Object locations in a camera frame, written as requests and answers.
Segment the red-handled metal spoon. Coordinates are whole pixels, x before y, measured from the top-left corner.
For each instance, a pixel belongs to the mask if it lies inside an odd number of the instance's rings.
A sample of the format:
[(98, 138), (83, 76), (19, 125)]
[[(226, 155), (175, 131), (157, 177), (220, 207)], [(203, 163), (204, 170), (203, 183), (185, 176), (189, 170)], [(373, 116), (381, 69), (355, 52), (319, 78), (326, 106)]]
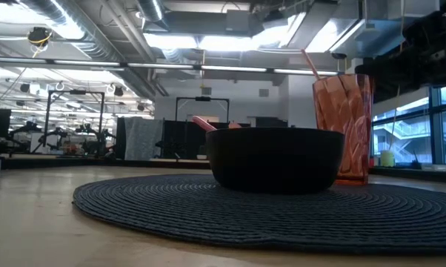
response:
[(210, 131), (215, 131), (216, 130), (216, 128), (214, 126), (212, 126), (209, 122), (205, 121), (200, 116), (194, 116), (192, 118), (192, 121), (194, 123), (196, 123), (200, 128), (205, 130), (206, 132), (210, 132)]

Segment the black bowl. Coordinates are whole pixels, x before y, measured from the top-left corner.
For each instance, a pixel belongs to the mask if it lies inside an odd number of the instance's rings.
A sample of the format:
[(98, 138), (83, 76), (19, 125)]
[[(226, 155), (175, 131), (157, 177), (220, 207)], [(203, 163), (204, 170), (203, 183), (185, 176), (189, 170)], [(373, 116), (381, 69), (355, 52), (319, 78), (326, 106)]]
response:
[(342, 162), (345, 135), (313, 128), (234, 128), (206, 133), (213, 176), (225, 188), (303, 194), (328, 189)]

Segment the red straw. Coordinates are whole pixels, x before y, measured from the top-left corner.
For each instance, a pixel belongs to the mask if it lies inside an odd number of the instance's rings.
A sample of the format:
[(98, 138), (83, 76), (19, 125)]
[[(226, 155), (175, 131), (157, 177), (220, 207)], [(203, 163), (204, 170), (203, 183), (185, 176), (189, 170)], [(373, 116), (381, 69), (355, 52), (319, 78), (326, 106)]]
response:
[(306, 52), (306, 50), (305, 49), (301, 49), (301, 53), (302, 53), (303, 57), (305, 58), (305, 61), (307, 62), (308, 66), (312, 70), (313, 75), (315, 76), (316, 80), (320, 80), (320, 75), (319, 75), (317, 69), (315, 68), (315, 65), (313, 64), (310, 56)]

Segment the orange faceted plastic tumbler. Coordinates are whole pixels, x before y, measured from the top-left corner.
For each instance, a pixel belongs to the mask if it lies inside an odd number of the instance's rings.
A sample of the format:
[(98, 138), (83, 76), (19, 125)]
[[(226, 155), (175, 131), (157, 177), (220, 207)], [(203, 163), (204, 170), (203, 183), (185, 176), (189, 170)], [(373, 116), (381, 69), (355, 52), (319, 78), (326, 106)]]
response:
[(316, 125), (345, 135), (336, 183), (368, 182), (372, 104), (375, 83), (364, 74), (344, 74), (313, 83)]

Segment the black partition panel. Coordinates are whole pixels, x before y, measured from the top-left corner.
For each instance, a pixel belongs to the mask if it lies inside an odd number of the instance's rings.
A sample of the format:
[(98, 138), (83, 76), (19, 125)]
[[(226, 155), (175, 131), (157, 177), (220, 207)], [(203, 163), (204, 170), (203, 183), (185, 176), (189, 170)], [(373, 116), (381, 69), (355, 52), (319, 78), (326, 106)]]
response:
[(162, 149), (161, 158), (197, 159), (205, 155), (210, 159), (206, 131), (192, 121), (165, 121), (162, 140), (156, 143)]

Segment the long ceiling light strip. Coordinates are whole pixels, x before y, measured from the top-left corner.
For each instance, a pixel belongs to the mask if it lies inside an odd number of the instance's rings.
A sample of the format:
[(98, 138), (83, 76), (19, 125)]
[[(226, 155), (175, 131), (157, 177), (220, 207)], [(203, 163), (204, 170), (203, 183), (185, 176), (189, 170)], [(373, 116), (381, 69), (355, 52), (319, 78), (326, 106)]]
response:
[(233, 67), (221, 65), (189, 65), (189, 64), (165, 64), (165, 63), (135, 63), (135, 62), (100, 62), (100, 61), (81, 61), (66, 59), (35, 59), (35, 58), (17, 58), (0, 56), (0, 65), (11, 65), (18, 67), (38, 67), (49, 65), (51, 68), (90, 68), (91, 70), (117, 70), (125, 69), (159, 69), (159, 70), (203, 70), (203, 71), (227, 71), (241, 73), (266, 73), (266, 74), (284, 74), (299, 76), (314, 76), (309, 69), (287, 69), (270, 67)]

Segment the grey cloth cover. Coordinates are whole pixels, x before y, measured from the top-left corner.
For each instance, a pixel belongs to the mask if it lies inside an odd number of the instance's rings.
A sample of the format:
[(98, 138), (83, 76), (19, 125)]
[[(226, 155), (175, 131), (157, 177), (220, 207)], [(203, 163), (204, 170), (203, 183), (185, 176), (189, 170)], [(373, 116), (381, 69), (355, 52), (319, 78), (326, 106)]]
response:
[(125, 160), (148, 161), (160, 153), (156, 143), (162, 140), (163, 120), (129, 117), (124, 119)]

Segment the grey ceiling unit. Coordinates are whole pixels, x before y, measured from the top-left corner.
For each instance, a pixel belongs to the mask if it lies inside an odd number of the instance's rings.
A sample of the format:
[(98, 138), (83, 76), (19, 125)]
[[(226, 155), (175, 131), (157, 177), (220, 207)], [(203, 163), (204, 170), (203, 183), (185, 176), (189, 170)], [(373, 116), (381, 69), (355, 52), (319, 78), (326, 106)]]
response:
[(254, 25), (254, 17), (246, 10), (227, 10), (225, 30), (248, 33)]

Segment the yellow-green bucket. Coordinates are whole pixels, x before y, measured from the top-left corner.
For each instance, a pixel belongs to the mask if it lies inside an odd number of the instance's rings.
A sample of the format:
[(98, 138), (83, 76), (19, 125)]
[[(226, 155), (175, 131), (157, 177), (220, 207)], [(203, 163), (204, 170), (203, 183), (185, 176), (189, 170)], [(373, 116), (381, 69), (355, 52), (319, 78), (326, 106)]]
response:
[(382, 151), (380, 153), (380, 165), (382, 167), (392, 168), (395, 166), (395, 156), (392, 151)]

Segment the black window blind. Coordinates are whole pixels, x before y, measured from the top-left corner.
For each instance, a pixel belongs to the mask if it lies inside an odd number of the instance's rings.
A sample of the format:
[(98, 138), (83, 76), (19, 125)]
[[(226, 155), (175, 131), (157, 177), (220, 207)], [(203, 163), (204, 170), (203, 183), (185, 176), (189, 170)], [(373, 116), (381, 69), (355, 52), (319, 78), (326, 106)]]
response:
[(418, 90), (424, 82), (417, 69), (391, 63), (371, 62), (357, 66), (355, 72), (368, 75), (374, 82), (375, 103)]

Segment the dark framed window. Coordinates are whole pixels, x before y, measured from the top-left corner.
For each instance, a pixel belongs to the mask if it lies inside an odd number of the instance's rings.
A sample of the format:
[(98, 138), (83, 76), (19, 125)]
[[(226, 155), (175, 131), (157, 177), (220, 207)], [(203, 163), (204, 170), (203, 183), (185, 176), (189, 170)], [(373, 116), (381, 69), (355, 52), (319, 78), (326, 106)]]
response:
[(421, 88), (373, 106), (370, 157), (392, 151), (392, 168), (446, 165), (446, 86)]

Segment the low black frame rig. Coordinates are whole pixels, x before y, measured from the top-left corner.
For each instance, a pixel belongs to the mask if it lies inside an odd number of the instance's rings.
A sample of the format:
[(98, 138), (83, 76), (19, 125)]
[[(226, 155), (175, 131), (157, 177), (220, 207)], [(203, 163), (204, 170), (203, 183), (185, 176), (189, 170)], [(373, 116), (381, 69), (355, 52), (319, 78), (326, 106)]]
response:
[(226, 107), (226, 117), (227, 117), (227, 123), (230, 122), (230, 99), (225, 98), (212, 98), (209, 96), (195, 96), (195, 97), (186, 97), (186, 96), (177, 96), (175, 100), (175, 115), (174, 115), (174, 121), (178, 121), (178, 114), (179, 114), (179, 101), (180, 100), (193, 100), (196, 102), (216, 102), (216, 101), (224, 101), (227, 104)]

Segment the silver ceiling duct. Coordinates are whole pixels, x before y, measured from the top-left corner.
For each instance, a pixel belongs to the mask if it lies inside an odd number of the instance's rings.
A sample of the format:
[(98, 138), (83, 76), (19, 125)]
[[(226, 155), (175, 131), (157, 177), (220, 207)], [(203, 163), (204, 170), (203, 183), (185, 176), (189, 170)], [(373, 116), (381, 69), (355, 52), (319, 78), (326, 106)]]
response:
[(149, 22), (159, 22), (164, 18), (160, 0), (136, 0), (141, 15)]

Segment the black table frame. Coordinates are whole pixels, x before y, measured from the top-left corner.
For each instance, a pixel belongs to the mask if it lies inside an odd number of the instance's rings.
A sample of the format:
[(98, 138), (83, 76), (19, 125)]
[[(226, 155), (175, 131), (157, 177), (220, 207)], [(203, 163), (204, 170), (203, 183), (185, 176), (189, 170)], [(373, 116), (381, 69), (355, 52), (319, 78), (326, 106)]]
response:
[[(137, 168), (175, 168), (175, 169), (201, 169), (210, 170), (210, 164), (206, 162), (162, 162), (162, 161), (125, 161), (85, 158), (6, 158), (0, 156), (2, 169), (30, 169), (30, 168), (57, 168), (76, 166), (116, 166)], [(445, 182), (446, 171), (422, 171), (406, 168), (382, 168), (369, 169), (369, 174), (386, 177), (423, 180), (428, 182)]]

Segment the tall black frame rig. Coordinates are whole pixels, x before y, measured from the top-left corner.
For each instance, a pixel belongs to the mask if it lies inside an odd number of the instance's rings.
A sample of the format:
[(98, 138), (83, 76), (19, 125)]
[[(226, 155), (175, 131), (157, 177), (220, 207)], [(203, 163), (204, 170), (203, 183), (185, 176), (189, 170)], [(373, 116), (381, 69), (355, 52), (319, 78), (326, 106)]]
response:
[(91, 119), (92, 115), (99, 115), (99, 129), (97, 131), (93, 131), (91, 127), (87, 128), (85, 124), (83, 124), (83, 128), (80, 130), (81, 132), (87, 132), (95, 134), (97, 138), (97, 142), (99, 144), (102, 144), (102, 142), (105, 140), (105, 138), (101, 135), (102, 132), (102, 121), (103, 121), (103, 114), (104, 114), (104, 101), (105, 101), (105, 93), (104, 92), (96, 92), (96, 91), (86, 91), (86, 90), (78, 90), (78, 89), (72, 89), (72, 90), (49, 90), (48, 91), (48, 98), (47, 98), (47, 109), (45, 114), (45, 124), (44, 124), (44, 133), (47, 134), (49, 132), (49, 119), (50, 119), (50, 107), (51, 105), (57, 100), (60, 99), (61, 96), (64, 93), (68, 93), (70, 95), (86, 95), (86, 94), (93, 94), (93, 95), (100, 95), (101, 100), (99, 101), (100, 104), (100, 111), (99, 113), (90, 113), (90, 112), (69, 112), (66, 113), (66, 117), (69, 115), (72, 115), (72, 119), (78, 119), (80, 116), (82, 116), (84, 119)]

